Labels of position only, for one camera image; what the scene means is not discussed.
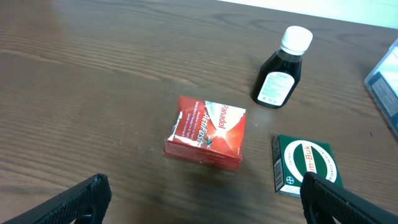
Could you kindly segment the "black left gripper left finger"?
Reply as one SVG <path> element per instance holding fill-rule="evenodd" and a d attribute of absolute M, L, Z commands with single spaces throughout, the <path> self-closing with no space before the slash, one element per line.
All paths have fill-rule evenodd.
<path fill-rule="evenodd" d="M 102 224 L 111 198 L 108 177 L 95 174 L 5 224 Z"/>

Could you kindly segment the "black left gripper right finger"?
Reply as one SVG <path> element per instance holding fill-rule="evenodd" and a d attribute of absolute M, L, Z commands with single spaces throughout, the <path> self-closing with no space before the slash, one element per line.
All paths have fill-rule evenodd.
<path fill-rule="evenodd" d="M 314 172 L 306 172 L 300 187 L 308 224 L 397 224 L 394 215 Z"/>

